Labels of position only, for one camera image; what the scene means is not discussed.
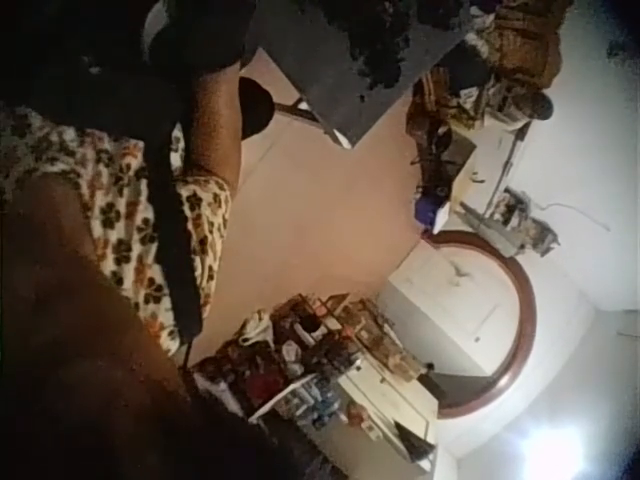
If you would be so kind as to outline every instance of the pink floor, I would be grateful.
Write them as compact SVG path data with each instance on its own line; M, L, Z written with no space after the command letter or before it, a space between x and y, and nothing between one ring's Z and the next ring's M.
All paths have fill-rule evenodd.
M245 75L276 101L297 97L262 52ZM212 312L193 360L213 353L246 315L294 294L375 292L409 253L420 228L407 106L408 98L398 102L351 151L281 116L243 144Z

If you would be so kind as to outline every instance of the floral dress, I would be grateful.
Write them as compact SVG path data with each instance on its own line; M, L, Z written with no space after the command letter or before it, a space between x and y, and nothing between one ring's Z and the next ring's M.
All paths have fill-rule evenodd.
M4 203L27 178L55 173L80 192L102 272L130 299L169 354L180 346L171 298L156 261L158 238L148 199L144 143L96 130L56 125L28 108L0 103L0 195ZM183 177L184 137L173 131L171 166L188 219L202 315L211 304L231 204L212 176Z

